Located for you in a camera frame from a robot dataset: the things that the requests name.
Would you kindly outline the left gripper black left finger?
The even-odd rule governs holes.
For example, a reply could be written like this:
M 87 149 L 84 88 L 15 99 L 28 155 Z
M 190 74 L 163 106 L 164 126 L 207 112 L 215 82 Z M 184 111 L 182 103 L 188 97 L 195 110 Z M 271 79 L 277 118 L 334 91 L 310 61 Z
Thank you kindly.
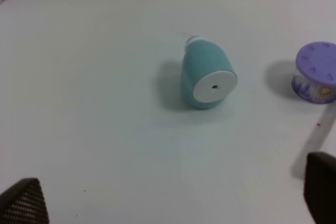
M 1 193 L 1 223 L 49 223 L 38 178 L 24 178 Z

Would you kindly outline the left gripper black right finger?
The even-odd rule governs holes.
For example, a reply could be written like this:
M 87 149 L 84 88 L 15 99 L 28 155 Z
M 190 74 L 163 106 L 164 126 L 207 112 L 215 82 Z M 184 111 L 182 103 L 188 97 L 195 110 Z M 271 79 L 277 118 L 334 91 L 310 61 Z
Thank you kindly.
M 315 223 L 335 223 L 335 157 L 324 152 L 307 156 L 304 199 Z

